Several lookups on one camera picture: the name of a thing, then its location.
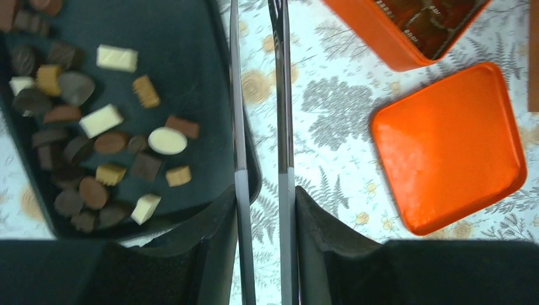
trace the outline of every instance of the metal tongs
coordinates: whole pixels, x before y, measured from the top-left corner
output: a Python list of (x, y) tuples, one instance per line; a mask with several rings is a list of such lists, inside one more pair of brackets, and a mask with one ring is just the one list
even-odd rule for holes
[(238, 0), (230, 5), (230, 74), (232, 118), (235, 150), (235, 184), (238, 211), (238, 237), (240, 240), (240, 271), (244, 305), (255, 305), (254, 265), (249, 200), (249, 175), (245, 152), (245, 126), (243, 123), (242, 68), (240, 64), (240, 28)]
[(297, 305), (299, 304), (299, 288), (297, 280), (292, 83), (290, 82), (290, 20), (288, 0), (268, 0), (268, 2), (275, 43), (277, 86), (281, 304)]

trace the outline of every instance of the orange plastic container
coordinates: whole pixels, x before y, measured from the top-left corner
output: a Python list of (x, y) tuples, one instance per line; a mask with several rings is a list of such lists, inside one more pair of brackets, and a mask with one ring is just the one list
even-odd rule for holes
[(451, 43), (438, 58), (426, 58), (390, 17), (376, 4), (376, 0), (324, 0), (325, 3), (348, 24), (386, 64), (395, 71), (408, 71), (440, 61), (470, 24), (485, 9), (491, 0), (475, 10), (474, 16), (452, 38)]
[(426, 235), (522, 187), (526, 160), (500, 68), (457, 73), (375, 114), (372, 134), (408, 229)]

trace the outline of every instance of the oval white chocolate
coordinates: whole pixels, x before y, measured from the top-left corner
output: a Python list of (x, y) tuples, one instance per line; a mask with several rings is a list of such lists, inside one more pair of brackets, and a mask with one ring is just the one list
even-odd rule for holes
[(150, 133), (148, 145), (159, 154), (179, 154), (187, 147), (187, 138), (175, 129), (160, 127)]

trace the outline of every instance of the floral tablecloth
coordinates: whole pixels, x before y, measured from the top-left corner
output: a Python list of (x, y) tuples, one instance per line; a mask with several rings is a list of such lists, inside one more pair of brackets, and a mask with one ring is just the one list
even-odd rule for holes
[[(219, 0), (226, 26), (229, 2)], [(528, 180), (502, 202), (425, 238), (539, 240), (539, 116), (526, 111), (529, 0), (493, 0), (442, 62), (405, 73), (391, 71), (321, 0), (289, 4), (297, 184), (376, 241), (417, 238), (403, 226), (388, 195), (369, 117), (377, 106), (492, 61), (508, 83)], [(251, 211), (257, 303), (280, 304), (275, 58), (268, 2), (240, 0), (240, 10), (243, 92), (264, 177)], [(52, 238), (3, 119), (0, 147), (0, 237)], [(241, 304), (238, 262), (231, 304)]]

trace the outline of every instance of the round chocolate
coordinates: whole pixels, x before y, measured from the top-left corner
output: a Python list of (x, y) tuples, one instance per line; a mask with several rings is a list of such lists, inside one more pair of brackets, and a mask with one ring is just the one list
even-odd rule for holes
[(45, 124), (80, 121), (83, 117), (81, 109), (72, 105), (58, 105), (47, 112), (43, 118)]
[(42, 130), (34, 133), (32, 136), (32, 147), (45, 146), (54, 142), (67, 140), (67, 138), (69, 138), (69, 133), (62, 128)]
[(11, 54), (13, 70), (19, 76), (36, 76), (39, 68), (39, 56), (31, 46), (18, 46)]
[(58, 78), (62, 98), (73, 106), (84, 104), (95, 90), (94, 81), (80, 72), (65, 72)]
[(97, 216), (94, 212), (84, 211), (71, 218), (71, 224), (83, 233), (91, 233), (97, 225)]
[(56, 16), (62, 9), (64, 4), (63, 0), (30, 0), (30, 5), (36, 10), (42, 13), (46, 13), (49, 16)]
[(79, 167), (67, 167), (52, 173), (52, 182), (61, 189), (75, 189), (85, 177), (85, 171)]
[(54, 201), (54, 209), (64, 217), (72, 217), (82, 211), (84, 199), (74, 189), (62, 191)]
[(65, 146), (64, 156), (71, 165), (78, 165), (93, 153), (93, 142), (85, 136), (78, 136)]
[(129, 134), (125, 132), (107, 132), (100, 135), (93, 148), (100, 154), (117, 154), (127, 146)]
[(113, 203), (99, 211), (99, 224), (101, 227), (113, 227), (133, 212), (133, 207), (127, 203)]
[(127, 144), (127, 150), (131, 153), (140, 153), (148, 148), (148, 139), (143, 135), (136, 135), (129, 140)]
[(38, 89), (26, 88), (13, 99), (12, 106), (23, 116), (35, 116), (49, 111), (52, 108), (52, 102)]
[(79, 184), (79, 193), (92, 210), (103, 208), (109, 199), (107, 188), (90, 176), (84, 177)]

